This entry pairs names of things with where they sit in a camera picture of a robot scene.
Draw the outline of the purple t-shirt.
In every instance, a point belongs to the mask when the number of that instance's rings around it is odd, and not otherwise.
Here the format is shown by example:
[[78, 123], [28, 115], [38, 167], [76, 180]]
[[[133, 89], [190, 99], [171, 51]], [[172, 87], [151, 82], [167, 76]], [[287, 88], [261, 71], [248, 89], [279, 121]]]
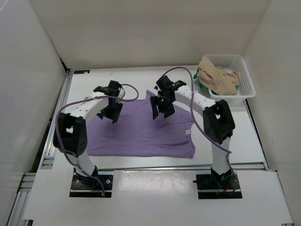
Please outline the purple t-shirt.
[[168, 118], [152, 117], [149, 90], [145, 99], [125, 102], [116, 123], [95, 116], [87, 126], [87, 154], [90, 156], [192, 158], [191, 114], [175, 106]]

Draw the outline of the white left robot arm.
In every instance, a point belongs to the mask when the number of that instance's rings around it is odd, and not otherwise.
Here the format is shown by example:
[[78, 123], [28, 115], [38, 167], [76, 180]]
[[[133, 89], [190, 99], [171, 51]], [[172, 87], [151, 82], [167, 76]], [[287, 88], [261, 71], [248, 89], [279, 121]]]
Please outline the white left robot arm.
[[91, 162], [86, 148], [87, 125], [95, 117], [118, 121], [123, 104], [120, 100], [125, 92], [117, 81], [110, 81], [107, 87], [98, 86], [91, 97], [78, 101], [79, 106], [69, 113], [59, 112], [55, 120], [53, 145], [64, 153], [74, 166], [75, 172], [83, 176], [82, 183], [87, 188], [98, 185], [97, 167]]

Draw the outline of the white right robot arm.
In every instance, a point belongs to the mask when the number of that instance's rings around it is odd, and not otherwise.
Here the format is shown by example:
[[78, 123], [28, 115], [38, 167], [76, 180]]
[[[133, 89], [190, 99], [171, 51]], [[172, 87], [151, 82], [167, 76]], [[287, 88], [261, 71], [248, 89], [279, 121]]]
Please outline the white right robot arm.
[[174, 114], [174, 102], [190, 107], [193, 119], [194, 112], [202, 116], [203, 128], [198, 128], [212, 144], [211, 182], [216, 188], [224, 187], [233, 175], [229, 146], [235, 123], [228, 103], [208, 99], [194, 92], [185, 82], [172, 82], [166, 75], [157, 80], [156, 86], [158, 94], [150, 98], [153, 119], [160, 113], [164, 118]]

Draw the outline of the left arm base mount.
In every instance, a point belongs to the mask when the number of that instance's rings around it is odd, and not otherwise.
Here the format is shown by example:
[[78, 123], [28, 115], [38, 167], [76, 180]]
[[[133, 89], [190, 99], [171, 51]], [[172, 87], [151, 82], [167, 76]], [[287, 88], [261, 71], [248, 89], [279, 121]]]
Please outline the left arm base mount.
[[98, 179], [103, 185], [104, 192], [97, 180], [73, 172], [69, 197], [111, 198], [113, 174], [108, 172], [98, 174]]

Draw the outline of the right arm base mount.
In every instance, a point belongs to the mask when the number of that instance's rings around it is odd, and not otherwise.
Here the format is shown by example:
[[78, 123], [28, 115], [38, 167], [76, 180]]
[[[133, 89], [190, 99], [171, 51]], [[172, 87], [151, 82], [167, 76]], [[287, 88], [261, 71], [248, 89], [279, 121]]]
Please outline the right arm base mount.
[[219, 183], [212, 174], [197, 174], [193, 183], [197, 185], [198, 199], [242, 199], [242, 192], [235, 175]]

